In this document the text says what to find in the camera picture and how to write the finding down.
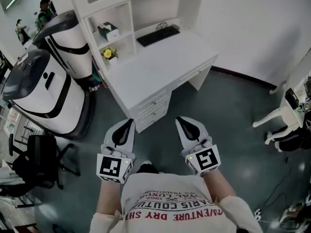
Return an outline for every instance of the tissue box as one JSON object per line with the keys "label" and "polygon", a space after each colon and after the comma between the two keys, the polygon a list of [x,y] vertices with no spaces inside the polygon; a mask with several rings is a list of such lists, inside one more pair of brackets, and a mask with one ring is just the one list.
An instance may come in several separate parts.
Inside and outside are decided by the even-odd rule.
{"label": "tissue box", "polygon": [[99,34],[108,42],[116,40],[120,37],[119,30],[110,22],[105,22],[97,27]]}

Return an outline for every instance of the desk drawer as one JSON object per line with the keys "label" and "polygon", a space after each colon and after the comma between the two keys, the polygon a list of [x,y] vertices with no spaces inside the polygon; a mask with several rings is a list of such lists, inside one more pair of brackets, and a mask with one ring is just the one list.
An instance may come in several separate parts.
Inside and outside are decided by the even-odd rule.
{"label": "desk drawer", "polygon": [[164,102],[165,100],[170,100],[171,93],[168,92],[167,88],[160,90],[159,92],[152,94],[150,97],[134,106],[129,110],[132,118],[139,118],[144,114],[149,113],[151,110],[155,109],[157,105]]}
{"label": "desk drawer", "polygon": [[142,125],[137,125],[136,126],[136,130],[138,133],[142,132],[143,130],[147,129],[149,126],[151,126],[152,124],[154,124],[156,121],[158,121],[159,119],[161,119],[162,117],[164,117],[167,114],[167,110],[168,108],[165,108],[163,111],[159,112],[159,114],[157,114],[156,116],[154,116],[153,118],[147,120],[144,124]]}
{"label": "desk drawer", "polygon": [[164,110],[168,109],[168,104],[162,103],[161,106],[157,107],[152,112],[145,114],[135,120],[137,127],[146,124],[156,118],[159,114],[161,114]]}
{"label": "desk drawer", "polygon": [[201,73],[203,70],[205,70],[207,68],[210,68],[215,60],[216,60],[216,58],[213,58],[213,59],[211,59],[211,60],[209,60],[209,61],[199,65],[198,67],[196,67],[195,69],[191,70],[190,72],[184,74],[180,78],[178,78],[174,82],[174,89],[176,89],[177,87],[181,86],[182,84],[184,84],[188,80],[192,79],[193,77],[195,77],[196,75]]}

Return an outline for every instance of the white t-shirt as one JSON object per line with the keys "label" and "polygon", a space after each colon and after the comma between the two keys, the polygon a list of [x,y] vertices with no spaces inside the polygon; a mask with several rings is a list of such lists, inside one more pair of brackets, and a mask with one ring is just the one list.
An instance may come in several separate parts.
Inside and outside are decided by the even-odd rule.
{"label": "white t-shirt", "polygon": [[227,197],[215,205],[204,180],[192,175],[133,174],[121,206],[123,216],[95,213],[90,233],[262,233],[245,201]]}

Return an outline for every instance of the white desk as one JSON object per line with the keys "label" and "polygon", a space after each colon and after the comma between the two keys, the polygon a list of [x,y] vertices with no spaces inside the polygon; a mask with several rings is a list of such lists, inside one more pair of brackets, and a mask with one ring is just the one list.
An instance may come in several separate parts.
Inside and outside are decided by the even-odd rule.
{"label": "white desk", "polygon": [[[146,33],[148,28],[135,36]],[[218,53],[187,30],[145,48],[137,42],[137,51],[134,60],[113,67],[107,81],[124,113],[141,132],[166,115],[174,89],[186,81],[200,89]]]}
{"label": "white desk", "polygon": [[[71,0],[99,72],[138,132],[166,115],[172,91],[189,81],[199,90],[218,53],[193,32],[201,0]],[[120,33],[110,42],[98,33],[105,22]],[[136,39],[159,23],[176,24],[180,34],[142,47]],[[103,48],[116,49],[111,65]]]}

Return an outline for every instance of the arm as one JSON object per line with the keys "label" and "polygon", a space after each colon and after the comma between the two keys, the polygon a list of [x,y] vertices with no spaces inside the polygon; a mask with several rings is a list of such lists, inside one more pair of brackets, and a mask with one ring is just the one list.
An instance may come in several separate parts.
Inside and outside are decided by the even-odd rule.
{"label": "arm", "polygon": [[116,210],[121,212],[120,184],[102,181],[96,212],[114,215]]}
{"label": "arm", "polygon": [[219,169],[203,175],[203,179],[212,200],[217,199],[227,218],[240,229],[245,229],[250,233],[262,233],[247,203],[237,197],[232,186]]}
{"label": "arm", "polygon": [[217,201],[220,202],[228,196],[236,197],[232,186],[219,169],[203,175],[203,179],[213,201],[217,199]]}

